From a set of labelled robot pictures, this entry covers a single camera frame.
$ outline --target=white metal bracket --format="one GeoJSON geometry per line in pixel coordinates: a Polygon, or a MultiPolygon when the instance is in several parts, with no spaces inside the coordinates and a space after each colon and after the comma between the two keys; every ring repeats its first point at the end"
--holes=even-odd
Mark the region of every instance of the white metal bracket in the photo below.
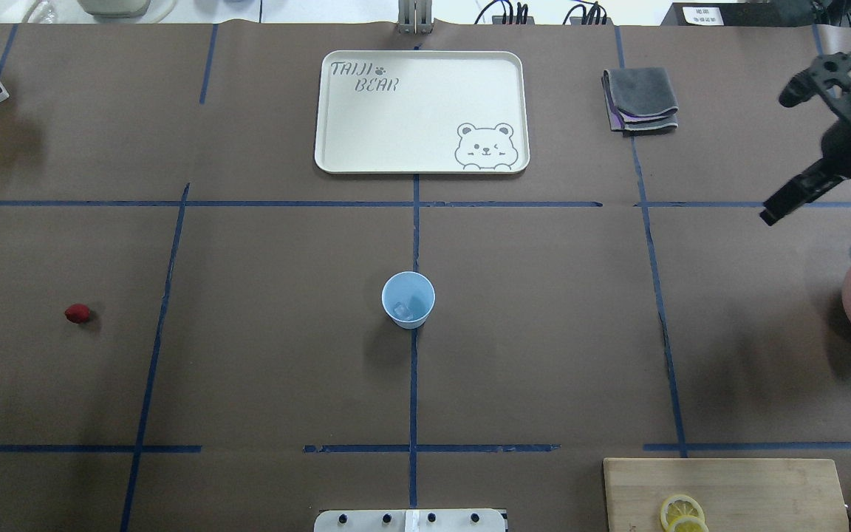
{"type": "Polygon", "coordinates": [[[399,33],[432,33],[432,0],[399,0],[399,33]]]}

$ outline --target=yellow lemon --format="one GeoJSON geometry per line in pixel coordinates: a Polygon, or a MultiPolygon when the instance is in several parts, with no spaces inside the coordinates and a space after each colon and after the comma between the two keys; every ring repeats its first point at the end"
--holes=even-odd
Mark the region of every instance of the yellow lemon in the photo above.
{"type": "Polygon", "coordinates": [[[668,530],[669,526],[676,519],[683,516],[696,517],[701,522],[705,522],[705,511],[702,511],[702,506],[695,499],[688,497],[688,495],[679,493],[672,495],[668,499],[665,499],[665,502],[662,502],[662,508],[659,510],[659,520],[662,522],[663,530],[668,530]]]}
{"type": "Polygon", "coordinates": [[[682,515],[669,525],[666,532],[708,532],[708,526],[693,515],[682,515]]]}

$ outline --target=cup rim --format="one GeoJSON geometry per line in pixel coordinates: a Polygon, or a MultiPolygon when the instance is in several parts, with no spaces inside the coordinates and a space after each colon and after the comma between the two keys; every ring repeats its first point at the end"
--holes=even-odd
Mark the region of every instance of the cup rim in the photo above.
{"type": "Polygon", "coordinates": [[[425,320],[426,317],[428,317],[429,314],[432,313],[432,309],[433,309],[433,307],[435,307],[435,286],[432,286],[432,282],[430,282],[430,280],[428,280],[428,277],[422,275],[419,272],[413,272],[413,270],[406,270],[406,272],[395,273],[392,277],[389,277],[389,279],[387,279],[387,282],[385,282],[383,284],[383,290],[382,290],[382,292],[380,293],[380,296],[379,296],[379,303],[380,303],[380,305],[383,306],[383,310],[385,311],[386,316],[389,316],[389,319],[396,321],[396,322],[399,322],[399,323],[405,323],[405,324],[416,323],[418,321],[425,320]],[[425,309],[425,315],[423,317],[416,318],[415,320],[401,320],[401,319],[393,317],[392,313],[390,313],[389,309],[387,309],[387,307],[386,307],[386,287],[388,287],[389,283],[391,283],[393,279],[396,279],[396,277],[409,276],[411,274],[412,274],[412,276],[419,276],[419,277],[422,277],[422,279],[425,279],[426,284],[428,284],[429,290],[431,290],[431,292],[432,292],[432,301],[431,301],[431,303],[429,303],[428,309],[425,309]]]}

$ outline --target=cup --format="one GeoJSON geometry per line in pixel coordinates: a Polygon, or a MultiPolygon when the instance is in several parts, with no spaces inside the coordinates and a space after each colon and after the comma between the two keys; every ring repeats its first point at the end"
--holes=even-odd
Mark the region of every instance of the cup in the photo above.
{"type": "Polygon", "coordinates": [[[435,305],[435,289],[421,273],[399,272],[383,286],[383,310],[403,329],[426,322],[435,305]]]}

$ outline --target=red object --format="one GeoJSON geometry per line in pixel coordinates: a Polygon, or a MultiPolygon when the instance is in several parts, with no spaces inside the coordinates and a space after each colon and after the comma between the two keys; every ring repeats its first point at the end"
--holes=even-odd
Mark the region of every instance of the red object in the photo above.
{"type": "Polygon", "coordinates": [[[64,317],[71,323],[84,323],[91,319],[91,310],[88,309],[87,305],[75,303],[64,311],[64,317]]]}

